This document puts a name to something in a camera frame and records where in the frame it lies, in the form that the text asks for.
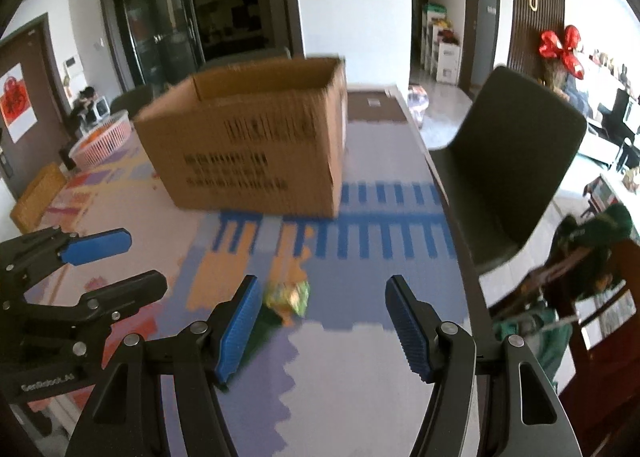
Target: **black chair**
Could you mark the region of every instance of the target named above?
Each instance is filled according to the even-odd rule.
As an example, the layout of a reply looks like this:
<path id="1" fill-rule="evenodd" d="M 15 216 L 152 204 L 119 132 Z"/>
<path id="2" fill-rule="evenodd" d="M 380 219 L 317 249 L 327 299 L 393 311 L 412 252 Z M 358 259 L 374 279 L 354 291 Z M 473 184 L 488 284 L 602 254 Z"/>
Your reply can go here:
<path id="1" fill-rule="evenodd" d="M 640 149 L 634 146 L 629 138 L 625 138 L 611 166 L 615 167 L 616 172 L 624 172 L 627 168 L 640 166 Z"/>
<path id="2" fill-rule="evenodd" d="M 527 242 L 585 130 L 584 117 L 569 103 L 500 66 L 453 141 L 430 151 L 479 274 Z"/>
<path id="3" fill-rule="evenodd" d="M 598 106 L 598 110 L 602 112 L 602 126 L 607 130 L 610 141 L 619 147 L 624 145 L 625 139 L 633 143 L 636 138 L 637 131 L 629 129 L 624 122 L 629 97 L 625 90 L 618 89 L 612 110 L 609 111 L 603 105 Z"/>
<path id="4" fill-rule="evenodd" d="M 149 105 L 154 100 L 154 89 L 152 85 L 140 85 L 135 89 L 125 92 L 120 96 L 113 98 L 110 109 L 111 114 L 119 111 L 127 111 L 129 119 L 132 120 L 140 109 Z"/>

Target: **wooden chair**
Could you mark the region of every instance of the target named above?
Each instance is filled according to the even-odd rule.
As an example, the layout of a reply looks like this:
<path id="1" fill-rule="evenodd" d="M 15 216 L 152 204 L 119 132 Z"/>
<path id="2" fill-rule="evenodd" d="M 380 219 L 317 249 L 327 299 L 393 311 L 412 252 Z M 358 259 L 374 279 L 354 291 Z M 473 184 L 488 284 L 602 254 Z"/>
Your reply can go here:
<path id="1" fill-rule="evenodd" d="M 17 200 L 10 214 L 20 233 L 31 233 L 36 230 L 44 212 L 65 184 L 66 178 L 56 163 L 47 164 L 38 172 Z"/>
<path id="2" fill-rule="evenodd" d="M 499 321 L 526 310 L 527 305 L 545 294 L 546 286 L 562 285 L 562 277 L 581 262 L 592 248 L 578 247 L 567 257 L 558 253 L 549 263 L 531 270 L 521 283 L 489 308 L 492 320 Z"/>
<path id="3" fill-rule="evenodd" d="M 589 349 L 582 335 L 584 327 L 598 321 L 624 294 L 630 293 L 634 303 L 640 303 L 640 246 L 630 240 L 614 244 L 607 269 L 618 271 L 625 285 L 593 314 L 575 323 L 569 347 L 576 374 L 560 394 L 582 453 L 588 456 L 599 447 L 605 455 L 640 405 L 640 313 Z M 546 292 L 545 297 L 561 317 L 575 315 L 575 304 L 560 287 Z"/>

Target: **green cloth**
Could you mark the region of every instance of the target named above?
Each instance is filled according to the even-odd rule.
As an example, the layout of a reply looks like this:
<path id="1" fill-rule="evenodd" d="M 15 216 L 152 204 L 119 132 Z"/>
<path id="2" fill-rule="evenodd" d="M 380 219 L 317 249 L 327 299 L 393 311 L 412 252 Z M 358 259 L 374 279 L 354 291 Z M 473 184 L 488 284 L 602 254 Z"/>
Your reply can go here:
<path id="1" fill-rule="evenodd" d="M 502 341 L 512 334 L 520 336 L 536 335 L 543 326 L 556 322 L 556 311 L 549 307 L 537 306 L 526 313 L 494 323 L 494 334 L 498 341 Z M 561 325 L 558 328 L 539 333 L 540 346 L 534 356 L 540 367 L 548 377 L 553 379 L 560 368 L 562 357 L 569 346 L 573 328 L 571 325 Z"/>
<path id="2" fill-rule="evenodd" d="M 429 2 L 422 7 L 424 12 L 438 12 L 438 13 L 447 13 L 446 7 L 442 4 L 435 4 L 434 2 Z"/>
<path id="3" fill-rule="evenodd" d="M 591 253 L 564 277 L 565 287 L 572 300 L 584 300 L 600 292 L 596 282 L 605 275 L 607 260 L 611 256 L 611 245 L 628 239 L 632 228 L 631 215 L 621 203 L 612 204 L 604 212 L 581 225 L 578 225 L 577 219 L 571 215 L 562 220 L 552 240 L 550 258 L 555 257 L 561 249 L 568 253 L 579 246 L 593 248 Z M 612 276 L 607 289 L 612 289 L 620 283 L 620 275 Z"/>

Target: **red paper decoration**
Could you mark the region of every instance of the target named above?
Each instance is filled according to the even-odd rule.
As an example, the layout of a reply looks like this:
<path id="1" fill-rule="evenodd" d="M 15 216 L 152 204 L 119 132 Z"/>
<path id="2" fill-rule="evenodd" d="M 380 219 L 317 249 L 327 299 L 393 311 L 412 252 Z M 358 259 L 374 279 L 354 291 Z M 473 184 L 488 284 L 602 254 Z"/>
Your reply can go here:
<path id="1" fill-rule="evenodd" d="M 567 71 L 577 79 L 584 79 L 584 67 L 574 55 L 574 49 L 580 42 L 580 32 L 575 26 L 567 26 L 564 30 L 564 46 L 558 36 L 551 30 L 543 31 L 540 43 L 542 58 L 559 58 Z"/>

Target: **metal screw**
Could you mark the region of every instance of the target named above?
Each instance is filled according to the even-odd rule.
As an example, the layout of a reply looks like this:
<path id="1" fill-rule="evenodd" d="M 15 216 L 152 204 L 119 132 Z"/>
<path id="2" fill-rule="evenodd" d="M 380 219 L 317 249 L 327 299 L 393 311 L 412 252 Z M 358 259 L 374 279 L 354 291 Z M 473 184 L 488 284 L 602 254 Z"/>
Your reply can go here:
<path id="1" fill-rule="evenodd" d="M 127 347 L 133 347 L 134 345 L 138 345 L 139 341 L 140 341 L 140 335 L 139 334 L 131 333 L 131 334 L 127 334 L 124 337 L 124 344 Z"/>
<path id="2" fill-rule="evenodd" d="M 444 322 L 440 325 L 440 330 L 444 332 L 444 334 L 453 335 L 458 332 L 458 326 L 452 322 Z"/>
<path id="3" fill-rule="evenodd" d="M 522 339 L 521 336 L 518 336 L 517 334 L 512 334 L 511 336 L 509 336 L 508 340 L 509 340 L 509 343 L 514 347 L 524 346 L 524 340 Z"/>
<path id="4" fill-rule="evenodd" d="M 202 334 L 206 332 L 208 328 L 207 323 L 203 321 L 193 322 L 189 326 L 189 330 L 194 334 Z"/>
<path id="5" fill-rule="evenodd" d="M 84 356 L 86 354 L 86 344 L 84 342 L 76 342 L 71 350 L 76 356 Z"/>

